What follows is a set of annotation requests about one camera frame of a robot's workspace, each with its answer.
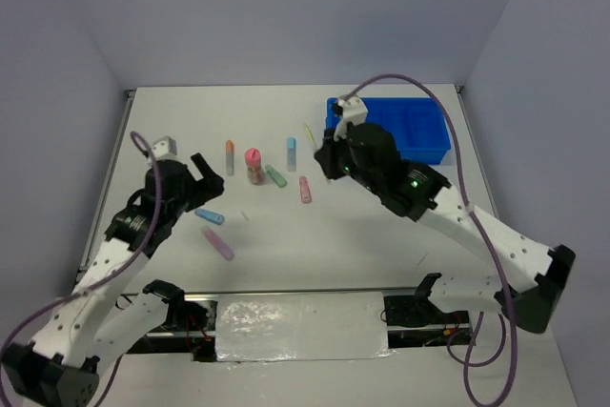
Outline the yellow highlighter pen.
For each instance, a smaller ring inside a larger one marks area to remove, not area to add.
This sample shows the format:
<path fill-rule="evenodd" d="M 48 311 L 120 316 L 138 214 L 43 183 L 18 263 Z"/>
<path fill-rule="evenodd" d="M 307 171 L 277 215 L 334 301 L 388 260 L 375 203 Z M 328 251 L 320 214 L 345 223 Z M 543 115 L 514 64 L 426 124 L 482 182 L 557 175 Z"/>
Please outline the yellow highlighter pen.
<path fill-rule="evenodd" d="M 306 133 L 306 135 L 308 137 L 309 143 L 311 144 L 312 151 L 313 151 L 313 153 L 316 153 L 318 151 L 318 146 L 317 146 L 317 143 L 316 143 L 315 138 L 313 136 L 313 133 L 312 133 L 312 131 L 311 131 L 311 129 L 310 129 L 308 124 L 304 123 L 303 126 L 304 126 L 305 133 Z M 331 184 L 331 181 L 328 178 L 325 178 L 325 181 L 326 181 L 327 184 L 329 184 L 329 185 Z"/>

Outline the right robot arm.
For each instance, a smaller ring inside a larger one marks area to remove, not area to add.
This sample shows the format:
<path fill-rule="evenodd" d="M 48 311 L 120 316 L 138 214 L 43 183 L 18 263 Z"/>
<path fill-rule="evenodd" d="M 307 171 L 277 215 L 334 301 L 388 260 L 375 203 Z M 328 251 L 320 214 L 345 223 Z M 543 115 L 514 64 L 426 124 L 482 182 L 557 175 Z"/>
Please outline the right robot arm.
<path fill-rule="evenodd" d="M 401 158 L 392 135 L 378 124 L 349 124 L 342 136 L 326 129 L 314 158 L 328 179 L 352 178 L 393 214 L 444 234 L 496 269 L 481 281 L 426 275 L 414 301 L 421 320 L 473 310 L 502 314 L 532 334 L 547 330 L 576 259 L 571 249 L 538 243 L 467 205 L 447 177 Z"/>

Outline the green correction tape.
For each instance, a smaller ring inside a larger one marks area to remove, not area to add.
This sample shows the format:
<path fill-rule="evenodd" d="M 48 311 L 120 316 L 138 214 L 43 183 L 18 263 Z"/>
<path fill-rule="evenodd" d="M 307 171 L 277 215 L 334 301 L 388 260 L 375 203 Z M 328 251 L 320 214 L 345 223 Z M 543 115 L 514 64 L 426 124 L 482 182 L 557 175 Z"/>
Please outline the green correction tape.
<path fill-rule="evenodd" d="M 286 178 L 272 165 L 266 164 L 265 172 L 278 188 L 285 188 L 287 186 Z"/>

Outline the pink correction tape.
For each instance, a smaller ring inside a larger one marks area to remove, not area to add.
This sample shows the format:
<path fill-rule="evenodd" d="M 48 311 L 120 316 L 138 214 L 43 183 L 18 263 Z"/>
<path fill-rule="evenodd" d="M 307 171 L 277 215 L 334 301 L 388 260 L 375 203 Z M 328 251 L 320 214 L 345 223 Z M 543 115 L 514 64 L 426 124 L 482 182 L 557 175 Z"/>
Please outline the pink correction tape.
<path fill-rule="evenodd" d="M 312 195 L 309 186 L 309 181 L 306 176 L 300 176 L 298 179 L 300 200 L 303 204 L 312 202 Z"/>

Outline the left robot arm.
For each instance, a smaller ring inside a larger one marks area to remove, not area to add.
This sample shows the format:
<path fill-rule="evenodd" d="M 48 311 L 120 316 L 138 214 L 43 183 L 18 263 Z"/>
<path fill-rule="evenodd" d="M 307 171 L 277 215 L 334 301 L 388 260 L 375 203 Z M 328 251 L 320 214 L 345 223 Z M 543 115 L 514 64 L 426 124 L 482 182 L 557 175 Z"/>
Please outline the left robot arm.
<path fill-rule="evenodd" d="M 201 177 L 169 156 L 145 175 L 105 232 L 89 269 L 68 301 L 44 308 L 49 322 L 26 344 L 14 340 L 1 350 L 2 367 L 14 392 L 42 406 L 86 406 L 100 377 L 143 335 L 176 329 L 192 316 L 204 326 L 205 308 L 190 303 L 179 287 L 153 280 L 119 315 L 115 302 L 127 284 L 170 237 L 180 216 L 224 192 L 224 180 L 199 153 L 192 162 Z"/>

